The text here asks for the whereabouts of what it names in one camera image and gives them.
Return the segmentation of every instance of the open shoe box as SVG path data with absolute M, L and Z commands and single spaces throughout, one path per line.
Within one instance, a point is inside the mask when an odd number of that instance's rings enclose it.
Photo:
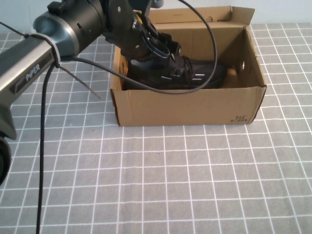
M 110 94 L 120 126 L 203 125 L 252 123 L 266 92 L 248 25 L 254 9 L 198 8 L 214 33 L 218 61 L 229 69 L 220 89 L 187 95 L 163 95 L 148 90 L 123 90 L 113 76 Z M 205 25 L 191 9 L 154 10 L 150 19 L 158 31 L 169 33 L 192 59 L 213 60 L 213 46 Z M 116 47 L 114 70 L 126 75 L 127 63 Z

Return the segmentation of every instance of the black cable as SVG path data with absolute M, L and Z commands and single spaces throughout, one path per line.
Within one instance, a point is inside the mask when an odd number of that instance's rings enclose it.
M 154 91 L 154 92 L 157 92 L 157 93 L 161 93 L 161 94 L 170 94 L 170 95 L 181 95 L 181 94 L 190 94 L 190 93 L 194 93 L 200 89 L 204 89 L 206 87 L 206 85 L 210 82 L 210 80 L 213 78 L 213 75 L 215 74 L 215 70 L 216 70 L 216 66 L 217 66 L 217 48 L 216 48 L 216 41 L 215 41 L 215 37 L 214 37 L 214 34 L 210 28 L 210 26 L 208 25 L 208 23 L 206 22 L 206 20 L 203 18 L 203 16 L 195 9 L 193 8 L 190 4 L 188 4 L 186 1 L 184 0 L 178 0 L 179 2 L 183 3 L 184 5 L 188 6 L 193 12 L 195 12 L 198 17 L 202 20 L 202 22 L 206 25 L 207 29 L 208 29 L 208 32 L 210 33 L 211 35 L 211 39 L 212 39 L 212 42 L 213 42 L 213 49 L 214 49 L 214 68 L 213 68 L 213 72 L 211 73 L 211 75 L 209 76 L 209 78 L 205 81 L 205 83 L 203 83 L 202 85 L 198 86 L 197 88 L 195 89 L 192 89 L 192 90 L 188 90 L 186 92 L 181 92 L 181 93 L 174 93 L 174 92 L 166 92 L 166 91 L 163 91 L 163 90 L 159 90 L 159 89 L 155 89 L 155 88 L 152 88 L 152 87 L 149 87 L 147 85 L 144 85 L 144 84 L 141 84 L 135 80 L 132 80 L 126 76 L 123 76 L 121 74 L 118 74 L 117 72 L 109 69 L 109 68 L 106 68 L 104 66 L 101 66 L 100 64 L 97 64 L 93 61 L 89 61 L 89 60 L 86 60 L 86 59 L 83 59 L 83 58 L 62 58 L 61 60 L 62 61 L 79 61 L 79 62 L 84 62 L 84 63 L 87 63 L 87 64 L 90 64 L 92 66 L 95 66 L 95 67 L 98 67 L 100 69 L 103 69 L 117 77 L 120 77 L 124 80 L 127 80 L 129 82 L 132 82 L 134 84 L 137 84 L 139 86 L 141 86 L 142 88 L 145 88 L 147 90 L 150 90 L 150 91 Z M 1 25 L 3 25 L 4 27 L 7 27 L 8 29 L 12 30 L 13 32 L 21 35 L 22 37 L 29 37 L 28 34 L 23 34 L 13 28 L 11 28 L 10 26 L 0 22 Z M 73 76 L 72 73 L 70 73 L 68 70 L 65 70 L 63 69 L 62 67 L 60 67 L 59 64 L 55 64 L 53 63 L 51 65 L 51 67 L 49 68 L 46 76 L 45 76 L 45 79 L 44 79 L 44 83 L 43 83 L 43 88 L 42 88 L 42 99 L 41 99 L 41 120 L 40 120 L 40 170 L 39 170 L 39 198 L 38 198 L 38 212 L 37 212 L 37 226 L 36 226 L 36 234 L 40 234 L 40 221 L 41 221 L 41 210 L 42 210 L 42 195 L 43 195 L 43 172 L 44 172 L 44 122 L 45 122 L 45 102 L 46 102 L 46 92 L 47 92 L 47 85 L 48 85 L 48 81 L 49 81 L 49 78 L 51 76 L 51 73 L 52 73 L 52 70 L 56 67 L 66 71 L 68 74 L 70 74 L 71 76 Z
M 193 8 L 191 5 L 189 5 L 187 2 L 185 2 L 184 0 L 178 0 L 180 1 L 181 3 L 187 5 L 192 11 L 194 11 L 199 17 L 200 19 L 203 21 L 203 23 L 206 25 L 210 35 L 211 35 L 211 38 L 212 38 L 212 42 L 213 42 L 213 46 L 214 46 L 214 68 L 213 68 L 213 72 L 211 73 L 211 75 L 208 77 L 208 79 L 200 86 L 198 86 L 197 88 L 194 88 L 194 89 L 191 89 L 191 90 L 187 90 L 185 92 L 180 92 L 180 93 L 177 93 L 177 92 L 168 92 L 168 91 L 163 91 L 163 90 L 160 90 L 160 89 L 155 89 L 155 88 L 152 88 L 148 85 L 145 85 L 145 84 L 142 84 L 136 80 L 133 80 L 133 79 L 130 79 L 124 75 L 121 75 L 119 74 L 118 72 L 115 72 L 114 70 L 110 69 L 110 68 L 107 68 L 107 67 L 104 67 L 96 62 L 93 62 L 93 61 L 90 61 L 90 60 L 87 60 L 87 59 L 84 59 L 84 58 L 76 58 L 76 57 L 72 57 L 72 58 L 69 58 L 69 57 L 64 57 L 62 58 L 61 60 L 62 61 L 78 61 L 78 62 L 83 62 L 83 63 L 87 63 L 87 64 L 90 64 L 92 66 L 95 66 L 97 68 L 100 68 L 104 71 L 107 71 L 123 80 L 126 80 L 132 84 L 135 84 L 135 85 L 138 85 L 140 86 L 141 88 L 143 89 L 146 89 L 146 90 L 150 90 L 150 91 L 153 91 L 153 92 L 156 92 L 156 93 L 160 93 L 160 94 L 170 94 L 170 95 L 182 95 L 182 94 L 190 94 L 190 93 L 194 93 L 196 91 L 199 91 L 201 89 L 204 89 L 207 84 L 211 81 L 211 79 L 213 78 L 214 74 L 215 74 L 215 69 L 216 69 L 216 66 L 217 66 L 217 49 L 216 49 L 216 41 L 215 41 L 215 37 L 214 37 L 214 34 L 210 28 L 210 26 L 208 25 L 208 23 L 206 22 L 206 20 L 203 18 L 203 16 L 195 9 Z
M 28 38 L 28 37 L 29 37 L 29 34 L 21 33 L 21 32 L 19 32 L 18 30 L 15 30 L 14 28 L 11 28 L 9 25 L 7 25 L 7 24 L 5 24 L 5 23 L 0 22 L 0 24 L 3 25 L 4 27 L 10 29 L 11 31 L 13 31 L 13 32 L 15 32 L 15 33 L 17 33 L 17 34 L 19 34 L 19 35 L 22 36 L 22 37 L 25 37 L 25 38 Z
M 40 119 L 40 170 L 39 170 L 39 197 L 38 197 L 38 211 L 37 211 L 37 226 L 36 234 L 40 234 L 40 220 L 41 220 L 41 209 L 42 209 L 42 194 L 43 194 L 43 171 L 44 171 L 44 121 L 45 121 L 45 100 L 47 93 L 47 86 L 49 78 L 53 69 L 55 68 L 55 63 L 53 63 L 47 75 L 44 78 L 44 83 L 42 87 L 42 97 L 41 97 L 41 119 Z

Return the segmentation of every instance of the box flap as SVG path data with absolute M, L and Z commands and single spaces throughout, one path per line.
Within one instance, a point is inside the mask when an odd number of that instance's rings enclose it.
M 230 21 L 231 7 L 204 7 L 196 8 L 207 22 Z M 179 22 L 200 22 L 200 18 L 190 8 L 153 10 L 149 14 L 153 24 L 158 23 L 179 23 Z
M 232 7 L 231 21 L 249 25 L 254 16 L 254 9 L 244 7 Z

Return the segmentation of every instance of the shoelace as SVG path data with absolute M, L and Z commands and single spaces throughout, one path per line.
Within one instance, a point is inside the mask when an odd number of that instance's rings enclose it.
M 187 83 L 189 84 L 189 89 L 192 89 L 192 80 L 193 80 L 193 75 L 194 75 L 193 64 L 189 57 L 182 56 L 182 58 L 184 61 L 184 69 L 185 69 L 184 76 L 185 76 Z

